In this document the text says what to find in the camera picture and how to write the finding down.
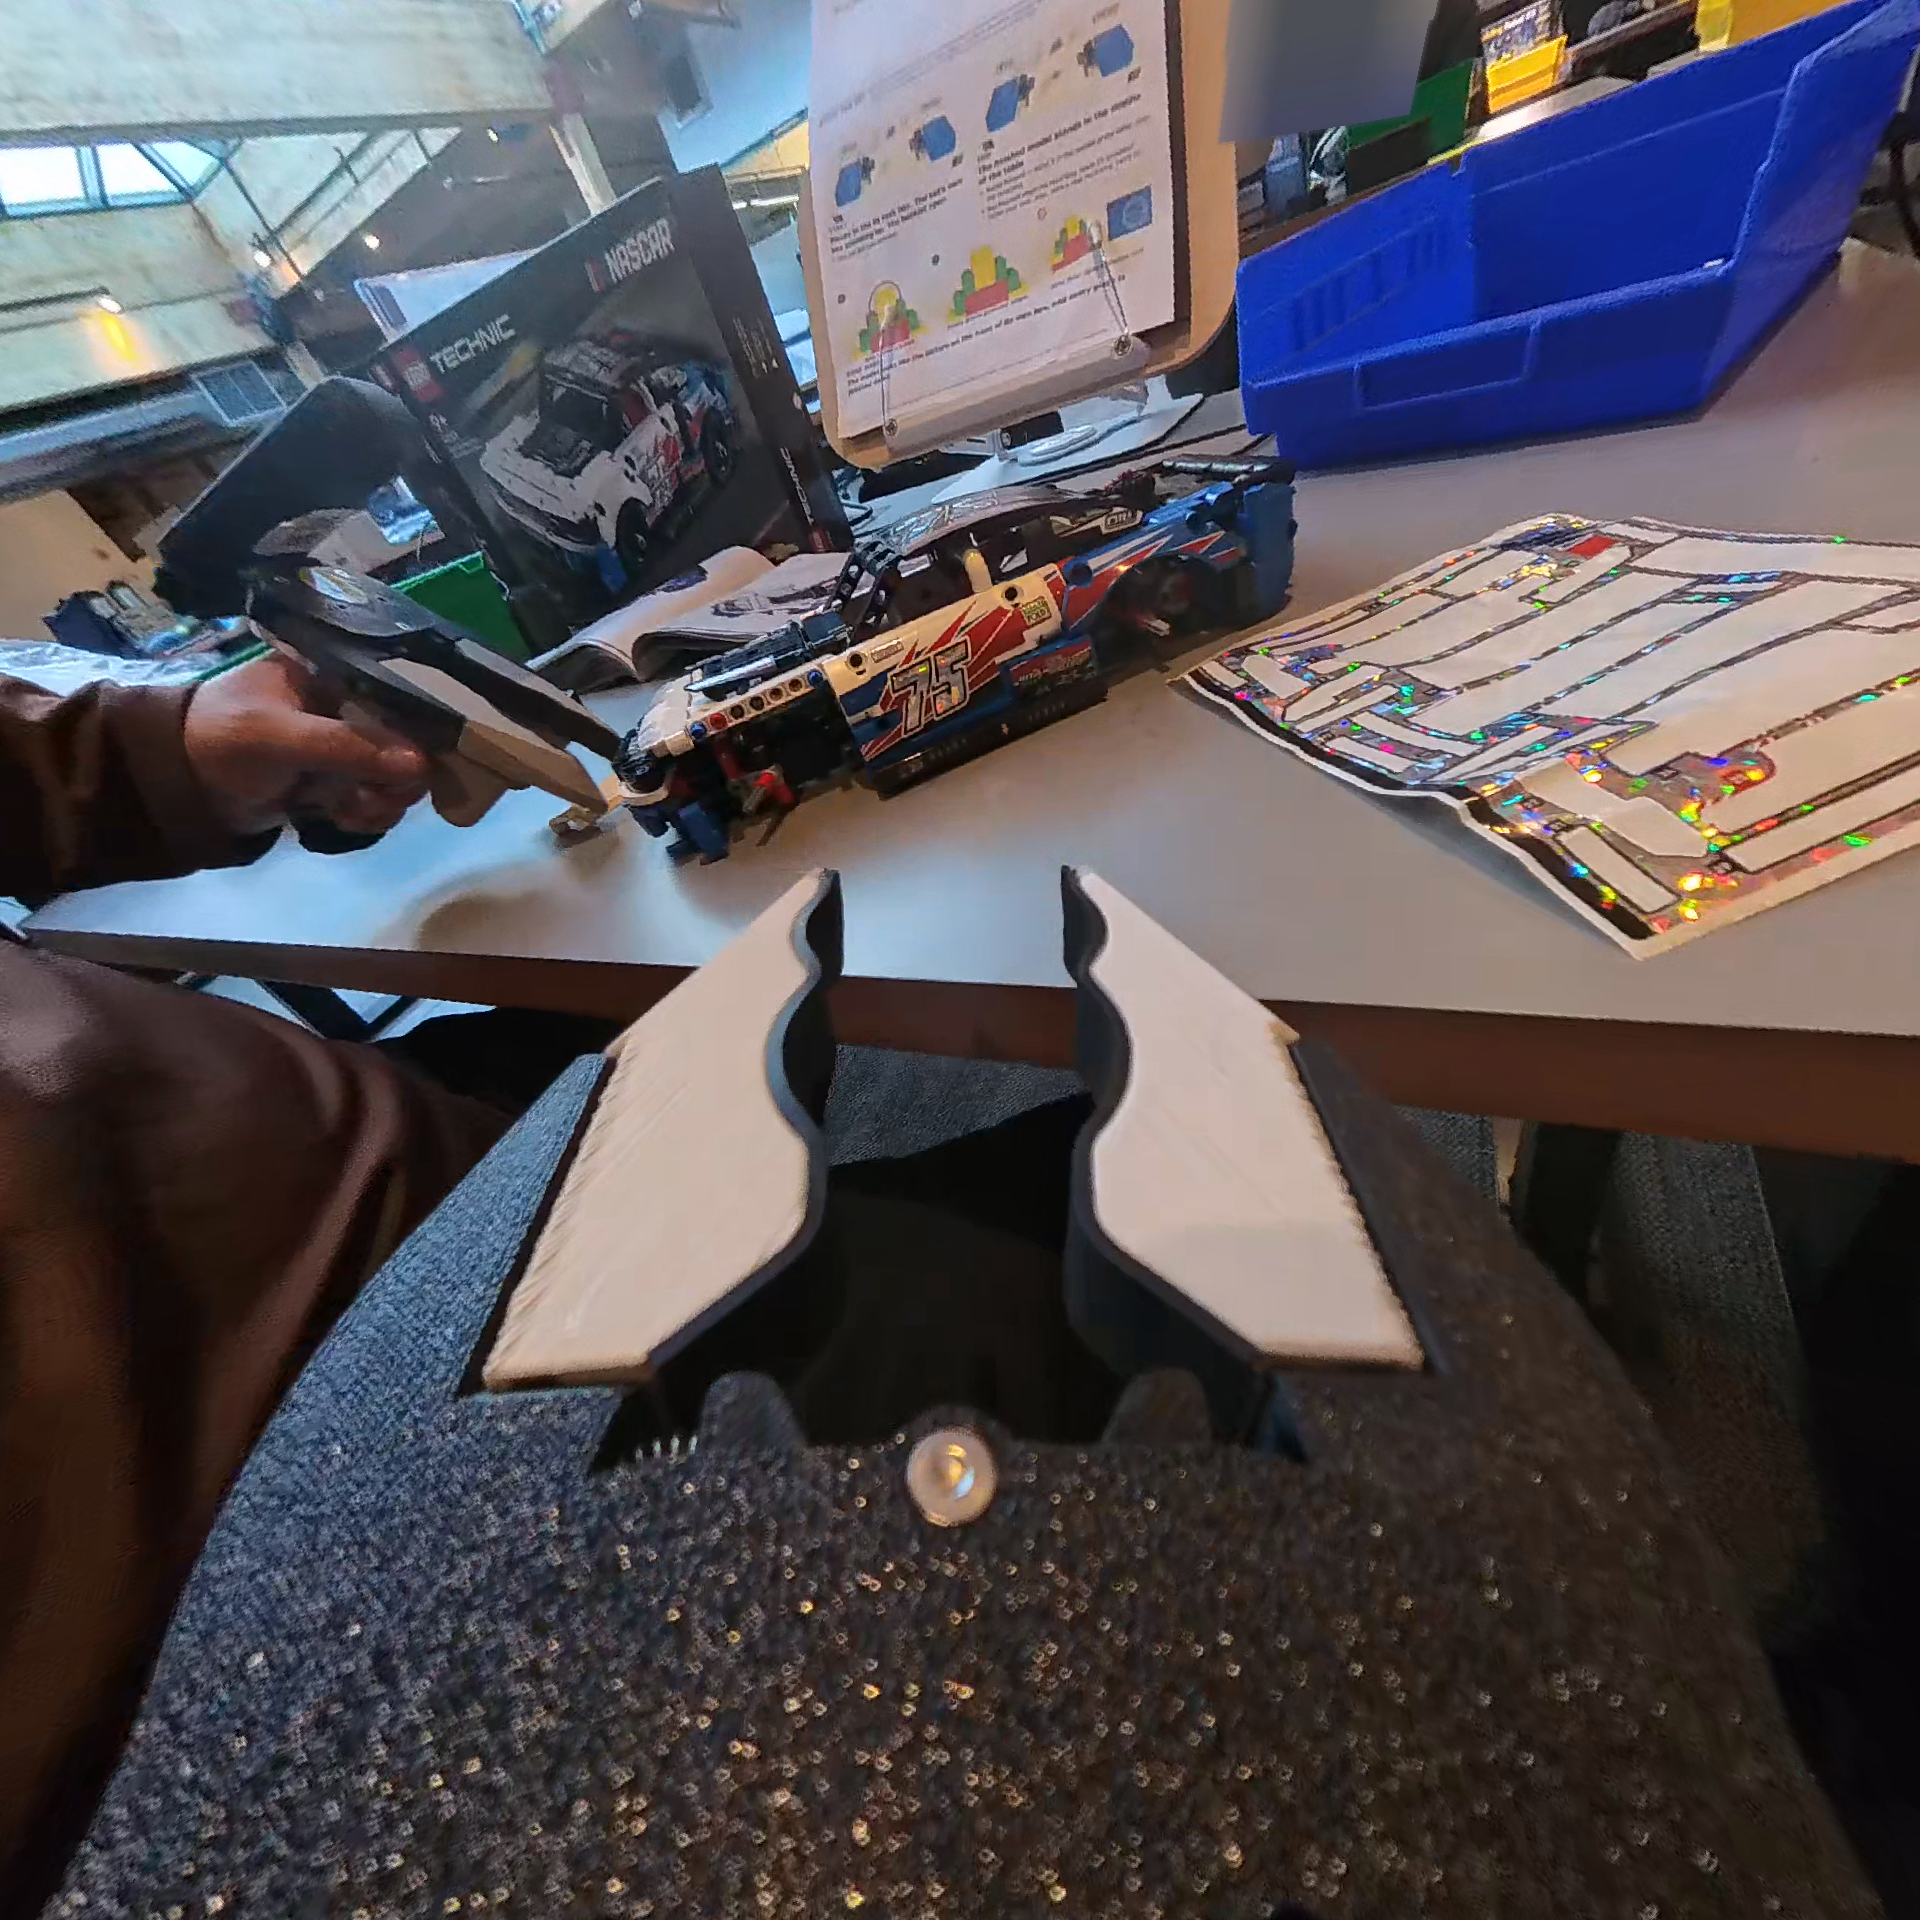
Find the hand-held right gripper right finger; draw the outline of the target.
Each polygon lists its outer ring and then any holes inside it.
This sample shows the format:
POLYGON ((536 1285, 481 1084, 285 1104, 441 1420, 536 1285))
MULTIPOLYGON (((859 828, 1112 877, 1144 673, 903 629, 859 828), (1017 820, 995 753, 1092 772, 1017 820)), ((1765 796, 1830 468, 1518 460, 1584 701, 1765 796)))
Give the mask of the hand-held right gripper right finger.
POLYGON ((1259 1370, 1419 1374, 1300 1034, 1083 866, 1062 869, 1062 959, 1092 1096, 1072 1250, 1259 1370))

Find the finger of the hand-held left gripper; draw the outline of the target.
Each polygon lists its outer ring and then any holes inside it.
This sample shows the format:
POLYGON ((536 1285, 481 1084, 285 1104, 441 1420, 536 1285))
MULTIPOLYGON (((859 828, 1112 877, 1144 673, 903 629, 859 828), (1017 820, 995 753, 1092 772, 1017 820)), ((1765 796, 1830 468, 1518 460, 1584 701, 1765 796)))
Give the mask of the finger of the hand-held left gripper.
POLYGON ((598 778, 576 750, 551 746, 519 726, 467 721, 427 698, 399 662, 348 662, 342 705, 414 742, 427 762, 427 797, 441 817, 485 817, 517 791, 541 791, 561 807, 590 805, 598 778))
POLYGON ((512 724, 551 746, 580 746, 605 760, 617 753, 621 734, 605 720, 464 630, 406 630, 399 673, 467 721, 512 724))

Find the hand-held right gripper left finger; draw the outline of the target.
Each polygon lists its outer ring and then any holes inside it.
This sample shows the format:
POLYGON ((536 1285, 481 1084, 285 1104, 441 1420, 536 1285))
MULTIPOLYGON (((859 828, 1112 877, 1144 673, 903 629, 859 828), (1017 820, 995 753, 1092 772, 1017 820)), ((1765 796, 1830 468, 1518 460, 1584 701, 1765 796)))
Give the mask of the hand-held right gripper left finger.
POLYGON ((804 1254, 843 936, 837 871, 807 871, 605 1048, 481 1386, 654 1385, 804 1254))

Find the toy brick race car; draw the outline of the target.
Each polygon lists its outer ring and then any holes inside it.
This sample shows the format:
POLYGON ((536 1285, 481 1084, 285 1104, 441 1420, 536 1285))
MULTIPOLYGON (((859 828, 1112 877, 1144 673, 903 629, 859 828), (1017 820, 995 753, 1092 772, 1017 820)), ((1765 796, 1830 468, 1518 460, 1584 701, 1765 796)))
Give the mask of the toy brick race car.
POLYGON ((1293 480, 1280 455, 1169 460, 897 520, 813 608, 669 679, 611 797, 715 862, 831 785, 892 797, 1102 703, 1115 665, 1281 608, 1293 480))

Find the person's left forearm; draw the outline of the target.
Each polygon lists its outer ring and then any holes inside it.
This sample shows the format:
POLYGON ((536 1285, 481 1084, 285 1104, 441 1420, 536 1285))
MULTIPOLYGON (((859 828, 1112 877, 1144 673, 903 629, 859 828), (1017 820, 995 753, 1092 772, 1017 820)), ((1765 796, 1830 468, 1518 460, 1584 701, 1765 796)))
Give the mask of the person's left forearm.
POLYGON ((3 679, 3 896, 244 866, 281 834, 235 830, 184 750, 195 690, 3 679))

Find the person's left hand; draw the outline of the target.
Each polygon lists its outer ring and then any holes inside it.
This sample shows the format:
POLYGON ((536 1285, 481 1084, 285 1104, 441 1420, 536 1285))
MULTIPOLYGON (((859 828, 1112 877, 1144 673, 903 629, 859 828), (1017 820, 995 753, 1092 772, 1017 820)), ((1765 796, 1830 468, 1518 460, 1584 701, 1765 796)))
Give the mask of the person's left hand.
POLYGON ((351 721, 299 657, 267 650, 195 685, 182 746, 207 802, 240 832, 323 824, 379 836, 427 796, 427 759, 351 721))

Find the green container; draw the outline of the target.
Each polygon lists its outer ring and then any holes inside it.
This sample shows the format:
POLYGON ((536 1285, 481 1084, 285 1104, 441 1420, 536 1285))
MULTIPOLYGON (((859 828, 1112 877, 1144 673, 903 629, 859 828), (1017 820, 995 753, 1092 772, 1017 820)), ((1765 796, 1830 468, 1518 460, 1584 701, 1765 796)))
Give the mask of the green container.
POLYGON ((488 560, 471 551, 457 560, 414 570, 395 589, 420 608, 479 638, 491 650, 527 662, 532 646, 519 624, 508 589, 488 560))

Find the open instruction booklet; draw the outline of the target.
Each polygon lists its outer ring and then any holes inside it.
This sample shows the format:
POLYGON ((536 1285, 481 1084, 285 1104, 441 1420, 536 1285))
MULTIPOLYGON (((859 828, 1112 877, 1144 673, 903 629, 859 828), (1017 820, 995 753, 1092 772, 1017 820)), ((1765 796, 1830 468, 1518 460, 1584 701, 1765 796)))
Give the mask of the open instruction booklet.
POLYGON ((660 680, 816 612, 845 562, 843 551, 773 562, 749 545, 725 545, 532 657, 529 669, 577 697, 660 680))

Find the black toy box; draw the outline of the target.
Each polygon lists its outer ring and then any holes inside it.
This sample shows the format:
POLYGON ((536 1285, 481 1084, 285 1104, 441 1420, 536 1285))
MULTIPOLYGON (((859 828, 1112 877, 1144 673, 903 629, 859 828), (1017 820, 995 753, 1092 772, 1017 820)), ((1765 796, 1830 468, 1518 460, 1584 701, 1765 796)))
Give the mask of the black toy box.
POLYGON ((725 545, 843 553, 728 183, 638 185, 381 346, 535 648, 725 545))

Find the holographic sticker sheet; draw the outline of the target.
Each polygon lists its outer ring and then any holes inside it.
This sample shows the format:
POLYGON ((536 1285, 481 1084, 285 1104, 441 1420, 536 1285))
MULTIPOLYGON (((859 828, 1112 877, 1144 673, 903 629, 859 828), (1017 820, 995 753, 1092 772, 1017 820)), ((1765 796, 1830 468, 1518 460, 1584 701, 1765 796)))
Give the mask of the holographic sticker sheet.
POLYGON ((1180 682, 1633 956, 1918 844, 1915 543, 1545 514, 1180 682))

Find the blue plastic bin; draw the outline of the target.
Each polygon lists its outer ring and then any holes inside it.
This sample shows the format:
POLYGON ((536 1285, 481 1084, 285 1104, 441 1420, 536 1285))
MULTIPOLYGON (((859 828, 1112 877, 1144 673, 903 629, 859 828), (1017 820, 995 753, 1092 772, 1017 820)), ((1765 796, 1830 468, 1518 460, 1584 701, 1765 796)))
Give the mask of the blue plastic bin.
POLYGON ((1835 261, 1915 39, 1829 6, 1243 258, 1246 426, 1324 470, 1701 409, 1835 261))

